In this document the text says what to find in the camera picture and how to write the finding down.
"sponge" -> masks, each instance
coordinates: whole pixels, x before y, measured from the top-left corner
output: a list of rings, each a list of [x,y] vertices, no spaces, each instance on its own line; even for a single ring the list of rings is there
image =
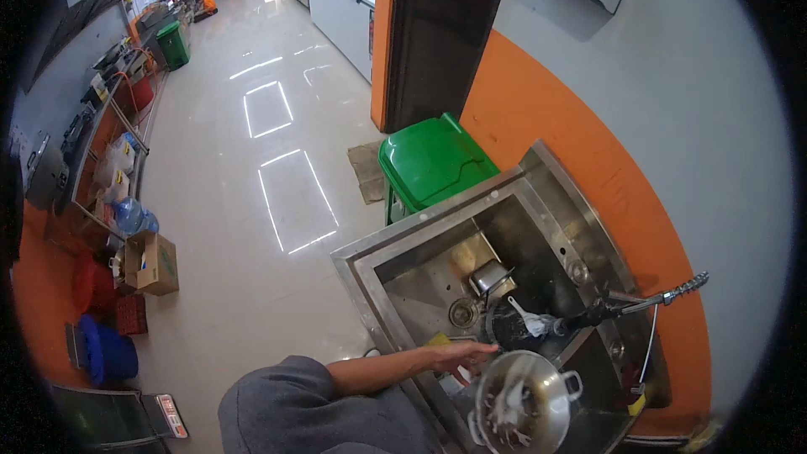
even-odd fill
[[[645,408],[645,403],[647,403],[647,398],[645,398],[645,395],[642,394],[639,399],[628,406],[628,414],[630,414],[631,417],[639,415],[641,409]]]
[[[451,343],[451,339],[448,335],[443,333],[442,331],[438,331],[438,333],[429,339],[429,342],[425,343],[424,345],[448,345]]]

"person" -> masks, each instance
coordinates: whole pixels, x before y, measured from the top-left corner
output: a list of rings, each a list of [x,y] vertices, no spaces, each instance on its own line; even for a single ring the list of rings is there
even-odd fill
[[[225,454],[433,454],[437,433],[400,382],[434,371],[468,382],[498,346],[464,341],[328,365],[304,356],[248,373],[219,404]]]
[[[201,10],[194,15],[194,23],[199,23],[201,20],[213,16],[219,11],[219,9],[216,7],[215,0],[200,0],[197,3],[197,7],[199,6],[201,7]]]

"gray shirt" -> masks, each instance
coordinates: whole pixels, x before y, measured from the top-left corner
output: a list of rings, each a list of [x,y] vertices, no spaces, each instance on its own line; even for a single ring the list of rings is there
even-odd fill
[[[219,405],[225,454],[431,454],[433,430],[397,385],[337,399],[327,368],[289,356],[239,379]]]

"stainless steel sink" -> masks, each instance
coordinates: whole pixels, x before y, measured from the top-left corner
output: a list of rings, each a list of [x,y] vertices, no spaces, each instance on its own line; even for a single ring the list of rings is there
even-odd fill
[[[535,313],[579,313],[606,289],[633,293],[625,261],[596,212],[551,151],[538,141],[519,166],[436,206],[332,253],[345,287],[378,348],[416,348],[438,332],[526,348],[584,383],[567,441],[559,451],[608,451],[630,428],[620,396],[622,369],[644,360],[650,327],[636,313],[565,337],[502,338],[490,312],[512,295]],[[490,259],[513,267],[490,298],[477,298],[469,274]],[[651,406],[666,406],[669,385],[654,342],[647,389]],[[469,437],[465,417],[473,389],[449,397],[431,373],[404,383],[404,391],[448,450],[483,451]]]

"white wall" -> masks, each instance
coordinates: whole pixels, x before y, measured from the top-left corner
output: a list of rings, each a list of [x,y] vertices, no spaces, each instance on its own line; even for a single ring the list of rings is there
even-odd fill
[[[42,129],[61,144],[62,134],[81,110],[79,100],[95,74],[90,65],[126,35],[120,8],[101,13],[51,60],[28,94],[17,91],[12,122],[28,137]]]
[[[611,16],[589,0],[502,0],[494,28],[610,128],[695,272],[711,272],[712,410],[729,412],[772,336],[795,203],[783,100],[741,2],[622,0]]]

